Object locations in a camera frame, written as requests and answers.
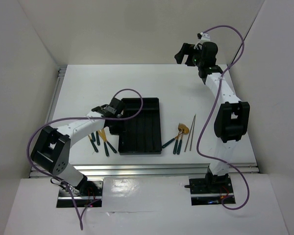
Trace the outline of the gold fork green handle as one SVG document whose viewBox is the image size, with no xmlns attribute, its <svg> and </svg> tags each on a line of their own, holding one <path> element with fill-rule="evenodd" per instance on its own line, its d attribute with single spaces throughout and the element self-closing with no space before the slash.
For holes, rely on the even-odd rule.
<svg viewBox="0 0 294 235">
<path fill-rule="evenodd" d="M 98 146 L 100 146 L 100 137 L 98 131 L 96 131 L 96 143 Z"/>
</svg>

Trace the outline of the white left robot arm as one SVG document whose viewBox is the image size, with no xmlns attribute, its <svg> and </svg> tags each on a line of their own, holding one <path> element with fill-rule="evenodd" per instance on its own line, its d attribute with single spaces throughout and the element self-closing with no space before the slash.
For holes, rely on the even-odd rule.
<svg viewBox="0 0 294 235">
<path fill-rule="evenodd" d="M 69 163 L 71 147 L 78 141 L 104 127 L 116 124 L 125 103 L 113 98 L 109 104 L 93 108 L 82 119 L 53 128 L 44 127 L 34 145 L 30 158 L 52 176 L 66 181 L 75 195 L 86 194 L 89 188 L 97 190 L 87 176 Z"/>
</svg>

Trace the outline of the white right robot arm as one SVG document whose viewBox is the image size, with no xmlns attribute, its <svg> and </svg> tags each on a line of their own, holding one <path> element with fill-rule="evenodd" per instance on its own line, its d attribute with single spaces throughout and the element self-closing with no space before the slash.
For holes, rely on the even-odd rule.
<svg viewBox="0 0 294 235">
<path fill-rule="evenodd" d="M 211 158 L 207 173 L 200 186 L 209 192 L 218 192 L 227 186 L 229 162 L 234 148 L 247 132 L 250 105 L 241 101 L 224 79 L 224 71 L 216 64 L 218 46 L 213 42 L 204 42 L 201 46 L 184 43 L 175 55 L 175 60 L 198 68 L 198 75 L 215 97 L 213 108 L 218 112 L 214 121 L 214 132 L 218 138 L 216 151 Z"/>
</svg>

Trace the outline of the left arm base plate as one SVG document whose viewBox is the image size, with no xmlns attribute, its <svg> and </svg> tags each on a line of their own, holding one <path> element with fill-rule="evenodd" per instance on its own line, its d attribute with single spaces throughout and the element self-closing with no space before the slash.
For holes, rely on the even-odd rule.
<svg viewBox="0 0 294 235">
<path fill-rule="evenodd" d="M 92 189 L 87 188 L 84 193 L 80 193 L 78 190 L 70 186 L 70 190 L 74 196 L 75 203 L 78 208 L 83 208 L 92 202 L 93 203 L 90 205 L 90 207 L 94 207 L 94 208 L 102 207 L 103 180 L 93 181 L 93 183 L 95 184 L 95 186 L 92 187 Z M 59 188 L 56 207 L 57 208 L 73 208 L 74 207 L 71 195 L 63 184 Z"/>
</svg>

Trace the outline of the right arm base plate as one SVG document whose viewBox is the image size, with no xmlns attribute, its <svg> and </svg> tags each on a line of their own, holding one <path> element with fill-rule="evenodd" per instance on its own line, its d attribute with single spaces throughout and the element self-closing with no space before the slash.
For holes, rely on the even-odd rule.
<svg viewBox="0 0 294 235">
<path fill-rule="evenodd" d="M 219 205 L 224 199 L 224 204 L 235 204 L 235 196 L 231 179 L 219 185 L 207 186 L 205 179 L 189 179 L 189 183 L 184 186 L 190 190 L 192 206 L 199 205 Z"/>
</svg>

